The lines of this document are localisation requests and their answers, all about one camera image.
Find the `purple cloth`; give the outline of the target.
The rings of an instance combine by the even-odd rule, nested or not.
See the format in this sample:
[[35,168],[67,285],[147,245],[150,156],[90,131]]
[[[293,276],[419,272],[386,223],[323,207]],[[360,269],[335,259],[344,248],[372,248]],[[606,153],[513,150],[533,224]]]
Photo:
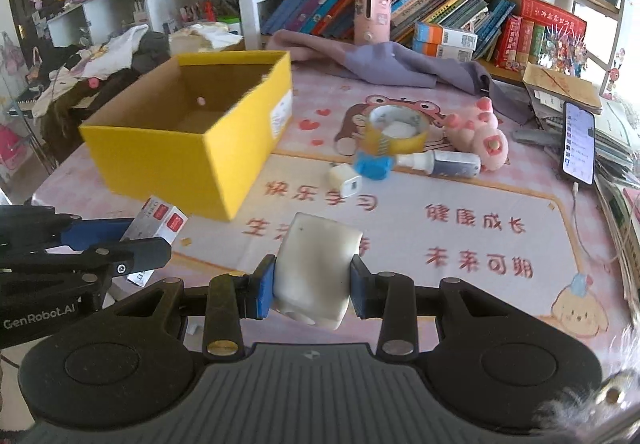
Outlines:
[[532,108],[508,97],[475,60],[427,56],[396,42],[353,45],[290,30],[277,31],[266,48],[289,52],[294,63],[375,86],[433,89],[446,84],[475,97],[490,98],[499,114],[518,124],[534,118]]

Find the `pink cylinder device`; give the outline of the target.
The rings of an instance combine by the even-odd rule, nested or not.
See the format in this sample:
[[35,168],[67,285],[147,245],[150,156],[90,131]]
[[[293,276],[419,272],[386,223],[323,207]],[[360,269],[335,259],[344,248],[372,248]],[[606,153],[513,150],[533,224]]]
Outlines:
[[392,0],[355,0],[354,43],[385,43],[390,40]]

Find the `black smartphone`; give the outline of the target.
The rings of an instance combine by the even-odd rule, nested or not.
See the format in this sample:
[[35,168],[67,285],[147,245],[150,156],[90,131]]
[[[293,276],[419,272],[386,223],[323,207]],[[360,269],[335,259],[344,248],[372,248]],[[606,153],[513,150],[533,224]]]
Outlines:
[[583,186],[593,186],[596,174],[596,120],[571,102],[564,104],[561,172]]

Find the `white plastic cup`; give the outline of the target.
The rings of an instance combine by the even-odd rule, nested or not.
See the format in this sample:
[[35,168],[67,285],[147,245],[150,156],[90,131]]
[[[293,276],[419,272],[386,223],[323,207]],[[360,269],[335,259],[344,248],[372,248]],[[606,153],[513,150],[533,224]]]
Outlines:
[[277,254],[273,308],[308,326],[341,326],[349,305],[349,265],[362,238],[355,227],[296,213]]

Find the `red dictionary book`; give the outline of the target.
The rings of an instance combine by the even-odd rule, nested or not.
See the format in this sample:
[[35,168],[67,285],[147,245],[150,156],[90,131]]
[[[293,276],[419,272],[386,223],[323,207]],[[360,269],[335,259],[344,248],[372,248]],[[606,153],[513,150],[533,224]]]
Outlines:
[[511,0],[515,4],[516,14],[529,19],[537,25],[556,27],[574,32],[583,37],[587,23],[580,17],[541,0]]

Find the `crumpled white paper bag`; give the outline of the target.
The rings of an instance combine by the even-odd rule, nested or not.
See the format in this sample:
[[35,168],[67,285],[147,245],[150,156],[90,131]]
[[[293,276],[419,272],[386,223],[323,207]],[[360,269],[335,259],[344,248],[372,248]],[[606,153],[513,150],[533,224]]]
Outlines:
[[186,53],[242,50],[243,37],[222,22],[197,22],[169,35],[172,56]]

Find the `yellow tape roll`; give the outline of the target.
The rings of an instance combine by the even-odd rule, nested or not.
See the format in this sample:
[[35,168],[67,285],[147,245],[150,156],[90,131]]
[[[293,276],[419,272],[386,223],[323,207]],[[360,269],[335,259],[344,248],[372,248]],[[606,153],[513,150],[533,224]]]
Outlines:
[[399,105],[383,105],[366,115],[361,149],[374,156],[423,152],[430,123],[420,112]]

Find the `white spray bottle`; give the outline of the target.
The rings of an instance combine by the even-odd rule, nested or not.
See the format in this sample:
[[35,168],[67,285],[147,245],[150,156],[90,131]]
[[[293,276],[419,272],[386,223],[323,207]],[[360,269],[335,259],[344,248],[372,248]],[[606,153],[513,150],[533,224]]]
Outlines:
[[396,155],[395,162],[399,167],[447,178],[476,178],[480,174],[480,157],[468,152],[428,150]]

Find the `orange blue box lower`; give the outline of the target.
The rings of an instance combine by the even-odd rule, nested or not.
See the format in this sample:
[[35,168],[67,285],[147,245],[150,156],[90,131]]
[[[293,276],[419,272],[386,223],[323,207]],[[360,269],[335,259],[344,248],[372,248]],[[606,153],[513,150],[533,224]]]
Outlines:
[[426,56],[441,58],[442,60],[456,60],[457,62],[465,63],[473,59],[472,50],[446,44],[413,41],[412,49],[414,52],[418,52]]

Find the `orange blue box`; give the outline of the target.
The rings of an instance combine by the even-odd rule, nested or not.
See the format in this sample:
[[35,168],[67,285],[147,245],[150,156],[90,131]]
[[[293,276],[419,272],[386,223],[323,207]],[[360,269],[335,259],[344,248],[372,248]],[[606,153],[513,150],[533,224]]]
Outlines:
[[456,60],[457,62],[465,63],[473,59],[472,50],[446,44],[413,41],[412,49],[414,52],[418,52],[426,56],[441,58],[442,60]]
[[474,51],[477,46],[477,35],[472,32],[443,27],[437,24],[417,22],[414,25],[413,40],[436,45],[455,46]]

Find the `white red medicine box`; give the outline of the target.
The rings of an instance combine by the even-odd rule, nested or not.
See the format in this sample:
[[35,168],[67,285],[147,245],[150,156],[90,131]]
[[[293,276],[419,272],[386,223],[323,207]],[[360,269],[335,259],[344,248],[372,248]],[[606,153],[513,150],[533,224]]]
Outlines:
[[188,217],[176,206],[151,196],[129,224],[120,240],[137,240],[159,237],[171,245],[177,238]]

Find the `blue roll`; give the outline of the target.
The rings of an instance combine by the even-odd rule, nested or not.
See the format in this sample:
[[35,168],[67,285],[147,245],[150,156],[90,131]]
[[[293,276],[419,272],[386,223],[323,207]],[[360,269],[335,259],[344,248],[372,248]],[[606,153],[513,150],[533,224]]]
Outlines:
[[383,181],[393,171],[395,158],[393,156],[374,156],[366,152],[356,152],[352,167],[363,178],[372,181]]

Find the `brown paper envelope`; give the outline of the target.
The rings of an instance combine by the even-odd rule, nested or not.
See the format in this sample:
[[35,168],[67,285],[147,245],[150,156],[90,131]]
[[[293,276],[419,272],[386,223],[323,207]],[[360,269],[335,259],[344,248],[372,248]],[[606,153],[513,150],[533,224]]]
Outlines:
[[600,96],[587,80],[531,63],[526,65],[522,80],[528,88],[554,95],[594,114],[602,112]]

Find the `pink plush pig toy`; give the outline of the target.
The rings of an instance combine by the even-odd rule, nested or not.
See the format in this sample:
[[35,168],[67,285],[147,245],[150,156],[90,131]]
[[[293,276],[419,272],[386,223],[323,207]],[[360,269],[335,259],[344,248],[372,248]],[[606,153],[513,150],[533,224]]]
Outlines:
[[458,109],[444,120],[445,136],[458,152],[480,157],[483,170],[495,172],[508,160],[509,142],[499,129],[498,117],[489,97]]

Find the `white charger plug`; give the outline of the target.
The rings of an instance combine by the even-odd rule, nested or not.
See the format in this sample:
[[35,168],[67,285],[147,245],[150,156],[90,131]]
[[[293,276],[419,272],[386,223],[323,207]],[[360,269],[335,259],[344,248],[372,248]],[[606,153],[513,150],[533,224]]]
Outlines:
[[362,177],[350,164],[337,164],[328,173],[329,186],[341,198],[358,195],[361,190]]

